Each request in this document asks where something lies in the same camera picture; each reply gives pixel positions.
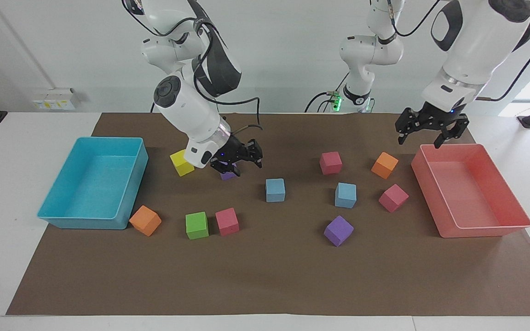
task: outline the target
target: brown table surface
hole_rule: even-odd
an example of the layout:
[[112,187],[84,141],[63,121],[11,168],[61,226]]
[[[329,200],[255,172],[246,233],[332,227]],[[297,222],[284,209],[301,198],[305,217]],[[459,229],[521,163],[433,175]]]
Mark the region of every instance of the brown table surface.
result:
[[[230,114],[233,128],[254,121]],[[8,314],[319,314],[530,316],[530,239],[439,237],[410,162],[436,132],[397,143],[396,115],[262,115],[246,130],[263,169],[242,163],[223,182],[211,169],[178,177],[169,155],[187,138],[160,114],[103,114],[93,136],[142,137],[149,163],[134,205],[158,212],[151,237],[48,226]],[[472,143],[467,132],[455,143]],[[320,154],[338,151],[340,174],[323,176]],[[383,180],[382,151],[400,160]],[[265,179],[284,178],[286,201],[265,202]],[[357,184],[354,209],[333,205],[338,182]],[[398,184],[410,199],[390,214],[377,202]],[[215,212],[234,207],[240,232],[221,237]],[[212,235],[189,240],[185,215],[205,211]],[[355,227],[341,247],[324,237],[344,216]]]

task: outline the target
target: yellow cube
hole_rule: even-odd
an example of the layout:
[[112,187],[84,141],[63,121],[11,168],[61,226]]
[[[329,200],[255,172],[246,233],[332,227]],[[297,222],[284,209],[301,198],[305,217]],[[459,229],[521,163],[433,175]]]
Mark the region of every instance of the yellow cube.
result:
[[171,162],[173,162],[173,166],[175,167],[175,170],[177,170],[179,177],[185,176],[196,169],[193,165],[183,159],[183,154],[185,154],[185,149],[171,155]]

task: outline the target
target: green indicator light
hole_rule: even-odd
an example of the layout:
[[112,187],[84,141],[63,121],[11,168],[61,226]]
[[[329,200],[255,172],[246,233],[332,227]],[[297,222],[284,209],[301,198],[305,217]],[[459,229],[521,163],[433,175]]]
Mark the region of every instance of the green indicator light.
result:
[[334,101],[333,110],[340,111],[341,103],[343,103],[343,98],[337,96],[336,100]]

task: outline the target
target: light blue cube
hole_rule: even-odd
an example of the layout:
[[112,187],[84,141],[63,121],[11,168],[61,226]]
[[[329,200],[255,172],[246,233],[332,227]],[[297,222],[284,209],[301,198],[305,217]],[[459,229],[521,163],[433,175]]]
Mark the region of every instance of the light blue cube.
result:
[[334,206],[353,208],[357,202],[357,186],[355,184],[339,183],[334,191]]
[[286,183],[283,178],[265,180],[267,202],[283,202],[286,199]]

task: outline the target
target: pink plastic tray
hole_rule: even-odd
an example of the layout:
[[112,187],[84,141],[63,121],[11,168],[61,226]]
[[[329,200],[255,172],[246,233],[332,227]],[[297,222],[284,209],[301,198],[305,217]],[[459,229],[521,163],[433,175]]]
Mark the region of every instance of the pink plastic tray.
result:
[[495,237],[530,226],[482,145],[421,145],[412,169],[443,238]]

